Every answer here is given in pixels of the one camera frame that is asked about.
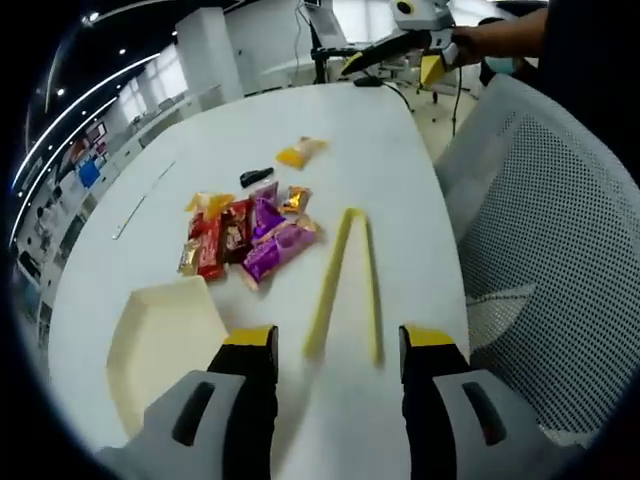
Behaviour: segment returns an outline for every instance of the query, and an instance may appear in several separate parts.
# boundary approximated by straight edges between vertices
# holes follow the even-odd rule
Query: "white chair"
[[[520,392],[557,443],[588,443],[640,359],[640,191],[567,111],[505,76],[436,170],[472,366]]]

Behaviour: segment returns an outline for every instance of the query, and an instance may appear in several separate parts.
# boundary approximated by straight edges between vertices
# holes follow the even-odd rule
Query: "ceiling light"
[[[13,178],[13,182],[11,183],[11,188],[13,189],[16,186],[16,183],[18,182],[18,178],[20,177],[20,175],[22,174],[22,171],[25,169],[25,167],[27,166],[27,163],[29,163],[29,160],[31,160],[31,157],[33,156],[34,152],[36,151],[36,149],[40,146],[40,144],[42,142],[44,142],[45,138],[47,138],[47,136],[53,131],[53,129],[56,127],[56,125],[58,125],[63,119],[64,117],[66,117],[67,115],[69,115],[69,113],[71,113],[71,111],[76,108],[85,98],[87,98],[89,95],[91,95],[93,92],[95,92],[96,90],[98,90],[100,87],[106,85],[107,83],[109,83],[111,80],[113,80],[114,78],[119,77],[120,75],[122,75],[125,72],[128,72],[129,70],[131,70],[132,68],[136,68],[138,65],[142,65],[143,63],[148,62],[149,60],[153,60],[154,58],[158,58],[160,56],[159,53],[154,53],[153,55],[149,55],[146,58],[143,58],[142,60],[138,60],[137,62],[133,62],[131,65],[128,65],[126,67],[124,67],[122,70],[117,71],[116,73],[114,73],[113,75],[108,76],[107,78],[105,78],[103,81],[101,81],[100,83],[94,85],[93,87],[91,87],[89,90],[87,90],[86,92],[84,92],[84,94],[82,94],[80,97],[78,97],[76,99],[75,102],[73,102],[71,105],[69,105],[66,110],[64,112],[62,112],[52,123],[51,125],[49,125],[47,127],[47,129],[42,133],[42,135],[40,135],[40,138],[38,138],[38,140],[36,141],[36,143],[33,145],[33,147],[31,148],[31,150],[29,150],[29,152],[27,153],[27,155],[24,157],[24,160],[22,161],[22,163],[20,164],[20,168],[18,168],[18,172],[16,173],[16,176]]]
[[[93,115],[98,115],[101,111],[103,111],[105,108],[107,108],[109,105],[111,105],[113,102],[115,102],[116,100],[118,100],[118,97],[113,97],[111,100],[109,100],[107,103],[105,103],[103,106],[101,106],[98,110],[96,110],[95,112],[93,112]],[[55,158],[58,156],[58,154],[62,151],[62,149],[64,148],[64,146],[66,145],[66,143],[71,140],[80,130],[82,130],[87,123],[89,123],[89,120],[91,119],[91,117],[87,118],[84,122],[82,122],[80,125],[78,125],[78,128],[76,128],[73,132],[71,132],[71,135],[69,135],[67,137],[67,139],[62,142],[60,144],[60,146],[58,147],[58,149],[53,152],[53,155],[51,155],[51,158],[49,159],[49,161],[47,162],[47,164],[44,166],[44,168],[49,168],[51,166],[51,164],[53,163],[53,160],[55,160]],[[40,174],[36,177],[35,181],[33,182],[33,184],[31,185],[31,188],[29,189],[29,191],[27,192],[27,196],[26,199],[31,198],[31,195],[33,194],[33,191],[36,189],[36,187],[38,186],[38,182],[40,181],[40,179],[42,178],[42,176],[45,174],[45,170],[43,169]],[[11,230],[11,235],[9,236],[9,238],[13,238],[16,234],[16,230],[18,228],[18,224],[20,223],[20,218],[22,218],[22,214],[24,213],[24,209],[25,209],[25,203],[22,204],[22,207],[20,207],[20,211],[18,212],[18,215],[16,216],[16,221],[13,224],[13,229]]]

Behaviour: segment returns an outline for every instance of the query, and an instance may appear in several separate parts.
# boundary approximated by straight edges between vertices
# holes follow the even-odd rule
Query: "hand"
[[[464,67],[479,63],[484,55],[480,51],[480,32],[477,27],[456,27],[451,40],[458,46],[458,56],[453,67]]]

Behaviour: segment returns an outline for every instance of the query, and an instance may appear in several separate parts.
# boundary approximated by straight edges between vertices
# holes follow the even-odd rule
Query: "person's arm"
[[[547,13],[542,8],[517,20],[454,29],[453,40],[460,47],[456,63],[469,65],[483,57],[540,56]]]

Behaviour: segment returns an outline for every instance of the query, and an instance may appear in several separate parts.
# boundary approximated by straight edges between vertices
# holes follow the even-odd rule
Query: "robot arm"
[[[361,71],[410,50],[439,55],[445,70],[452,68],[458,47],[451,40],[455,22],[449,0],[391,0],[399,30],[358,52],[342,69],[343,75]]]

